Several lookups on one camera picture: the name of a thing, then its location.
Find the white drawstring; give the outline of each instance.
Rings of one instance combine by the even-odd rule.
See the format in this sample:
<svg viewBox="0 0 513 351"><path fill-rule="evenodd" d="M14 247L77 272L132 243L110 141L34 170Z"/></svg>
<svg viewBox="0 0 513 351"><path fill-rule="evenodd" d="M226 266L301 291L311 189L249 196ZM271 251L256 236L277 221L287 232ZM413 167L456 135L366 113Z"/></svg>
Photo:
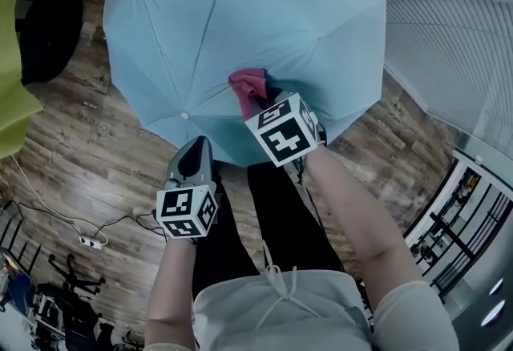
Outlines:
<svg viewBox="0 0 513 351"><path fill-rule="evenodd" d="M287 285L285 284L285 281L283 280L283 274L281 273L280 268L277 265L273 264L273 258L271 257L271 253L269 252L269 249L268 249L265 241L264 241L264 256L269 264L265 268L265 275L267 276L268 282L271 284L271 286L277 291L277 293L280 296L276 299L276 301L273 302L273 304L269 307L269 309L262 316L260 321L258 321L258 324L256 325L255 329L259 329L262 326L262 324L264 324L264 322L265 322L265 320L267 320L267 317L269 316L269 314L272 313L274 308L278 304L280 304L280 302L282 302L283 300L292 301L295 305L300 306L304 310L313 314L315 317L321 317L318 313L313 311L308 305L303 304L296 297L294 297L294 293L296 292L296 286L297 286L297 267L294 266L294 268L292 269L292 287L290 288L290 291L287 292Z"/></svg>

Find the black pants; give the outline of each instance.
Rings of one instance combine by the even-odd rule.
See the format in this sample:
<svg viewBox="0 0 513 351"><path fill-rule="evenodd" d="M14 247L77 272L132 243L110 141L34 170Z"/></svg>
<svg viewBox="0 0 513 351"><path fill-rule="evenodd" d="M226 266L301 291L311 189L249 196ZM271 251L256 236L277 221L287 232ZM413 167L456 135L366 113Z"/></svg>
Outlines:
<svg viewBox="0 0 513 351"><path fill-rule="evenodd" d="M257 276L257 268L246 252L233 218L232 207L219 175L216 193L221 194L217 224L198 240L192 295L221 281ZM248 168L248 182L261 228L273 263L281 271L344 271L341 261L297 193L282 167L263 163Z"/></svg>

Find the white cable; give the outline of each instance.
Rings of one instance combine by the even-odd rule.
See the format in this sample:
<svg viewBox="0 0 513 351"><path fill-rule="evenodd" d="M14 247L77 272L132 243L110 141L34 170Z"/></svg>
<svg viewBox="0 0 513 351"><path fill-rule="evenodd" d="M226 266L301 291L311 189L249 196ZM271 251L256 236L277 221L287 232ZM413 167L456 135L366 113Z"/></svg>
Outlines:
<svg viewBox="0 0 513 351"><path fill-rule="evenodd" d="M16 165L18 166L20 172L23 174L23 177L25 177L25 180L26 182L29 184L30 188L32 189L32 191L34 192L34 194L36 195L36 197L38 198L38 200L41 202L41 204L47 208L50 212L54 213L59 219L61 219L62 221L66 222L66 223L85 223L85 224L89 224L90 226L94 227L96 230L98 230L99 233L101 233L103 235L103 237L105 237L105 242L104 243L101 243L101 245L107 245L108 242L109 242L109 238L107 237L107 235L101 231L97 226L95 226L92 222L90 221L87 221L87 220L82 220L82 219L75 219L75 218L72 218L72 217L66 217L66 216L63 216L61 213L59 212L56 212L53 208L51 208L48 204L46 204L41 196L35 191L35 188L34 186L32 185L32 183L30 182L29 178L26 176L25 172L23 171L22 167L19 165L18 161L16 160L16 158L13 156L13 155L10 155L10 157L13 158L14 162L16 163Z"/></svg>

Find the light blue umbrella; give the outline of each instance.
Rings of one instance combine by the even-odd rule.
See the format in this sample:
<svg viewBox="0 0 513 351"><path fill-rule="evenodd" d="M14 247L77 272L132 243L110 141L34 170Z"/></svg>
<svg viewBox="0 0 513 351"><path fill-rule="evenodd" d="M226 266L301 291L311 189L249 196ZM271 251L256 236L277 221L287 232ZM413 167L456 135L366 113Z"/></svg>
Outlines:
<svg viewBox="0 0 513 351"><path fill-rule="evenodd" d="M107 0L112 81L176 147L206 135L215 159L266 161L229 75L265 68L337 137L381 96L386 0Z"/></svg>

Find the wooden floor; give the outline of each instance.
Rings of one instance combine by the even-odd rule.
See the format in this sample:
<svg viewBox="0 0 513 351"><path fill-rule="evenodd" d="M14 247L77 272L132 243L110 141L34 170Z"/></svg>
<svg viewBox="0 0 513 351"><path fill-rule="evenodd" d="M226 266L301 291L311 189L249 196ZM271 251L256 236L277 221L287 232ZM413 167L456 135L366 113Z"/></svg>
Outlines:
<svg viewBox="0 0 513 351"><path fill-rule="evenodd" d="M45 110L31 119L17 158L53 209L101 225L154 208L156 192L163 186L176 149L145 131L111 85L102 29L103 0L85 0L84 10L82 38L66 70L54 81L30 88ZM446 173L454 142L454 131L426 117L385 76L382 100L330 148L405 230ZM227 165L221 175L241 239L261 267L261 238L245 172ZM0 162L0 191L18 202L41 207L11 158ZM315 192L314 197L333 246L346 268L358 276L357 262L344 236ZM72 252L85 274L107 279L94 299L95 309L115 321L119 331L137 329L143 323L163 238L123 220L105 229L109 244L95 251L79 244L69 225L41 212L23 211L23 238L30 241L26 252L42 245L33 271L36 283L61 282L46 259L52 252L63 262ZM86 226L80 231L92 233ZM14 246L15 251L20 249L21 244Z"/></svg>

